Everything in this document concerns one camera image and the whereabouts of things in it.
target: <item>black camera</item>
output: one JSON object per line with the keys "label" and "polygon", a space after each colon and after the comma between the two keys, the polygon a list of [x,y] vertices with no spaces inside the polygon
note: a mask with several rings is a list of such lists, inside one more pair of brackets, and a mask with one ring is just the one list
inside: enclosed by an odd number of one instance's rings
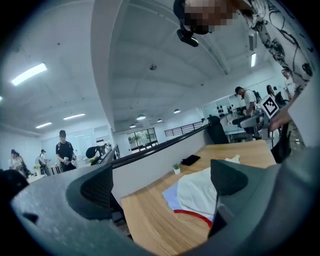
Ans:
{"label": "black camera", "polygon": [[198,40],[195,38],[194,33],[191,31],[187,31],[184,28],[179,29],[177,35],[181,42],[184,42],[190,46],[197,47],[199,45]]}

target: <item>red stripe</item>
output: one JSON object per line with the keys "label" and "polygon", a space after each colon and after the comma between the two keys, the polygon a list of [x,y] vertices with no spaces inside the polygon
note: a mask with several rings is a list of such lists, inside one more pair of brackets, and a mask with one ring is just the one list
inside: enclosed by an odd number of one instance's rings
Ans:
{"label": "red stripe", "polygon": [[189,215],[198,217],[198,218],[204,220],[208,224],[209,228],[212,227],[212,221],[210,219],[206,218],[205,216],[202,216],[199,213],[196,213],[196,212],[193,212],[193,211],[189,211],[189,210],[173,210],[173,212],[175,214],[189,214]]}

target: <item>wooden desk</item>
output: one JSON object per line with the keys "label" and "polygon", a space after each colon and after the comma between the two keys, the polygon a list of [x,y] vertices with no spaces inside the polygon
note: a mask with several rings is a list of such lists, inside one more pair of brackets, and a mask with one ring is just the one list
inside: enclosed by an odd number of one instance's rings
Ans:
{"label": "wooden desk", "polygon": [[196,155],[201,158],[192,166],[181,165],[180,174],[171,171],[121,199],[133,240],[154,254],[180,254],[207,240],[207,223],[191,215],[174,213],[162,195],[183,175],[210,167],[211,159],[224,160],[235,155],[240,155],[240,163],[248,166],[266,168],[276,164],[264,140],[206,145]]}

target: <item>potted plant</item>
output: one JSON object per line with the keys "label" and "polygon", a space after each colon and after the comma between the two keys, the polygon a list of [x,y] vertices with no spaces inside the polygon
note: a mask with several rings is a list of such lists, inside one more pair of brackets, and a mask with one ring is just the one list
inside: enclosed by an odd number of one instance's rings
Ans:
{"label": "potted plant", "polygon": [[179,165],[177,163],[175,163],[173,165],[173,170],[174,170],[175,174],[179,174],[180,173],[180,167],[179,167]]}
{"label": "potted plant", "polygon": [[35,173],[37,176],[41,175],[41,166],[40,164],[36,164],[33,169],[35,170]]}

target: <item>metal railing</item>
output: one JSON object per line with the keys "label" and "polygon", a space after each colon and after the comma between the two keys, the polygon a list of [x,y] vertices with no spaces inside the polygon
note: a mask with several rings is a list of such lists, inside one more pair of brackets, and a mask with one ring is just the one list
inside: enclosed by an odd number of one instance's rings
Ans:
{"label": "metal railing", "polygon": [[181,126],[181,127],[177,127],[177,128],[173,128],[173,129],[169,129],[169,130],[165,130],[165,136],[169,137],[169,136],[181,136],[187,133],[190,133],[192,131],[194,131],[195,129],[198,129],[202,126],[203,122],[195,122],[192,124],[188,124],[185,126]]}

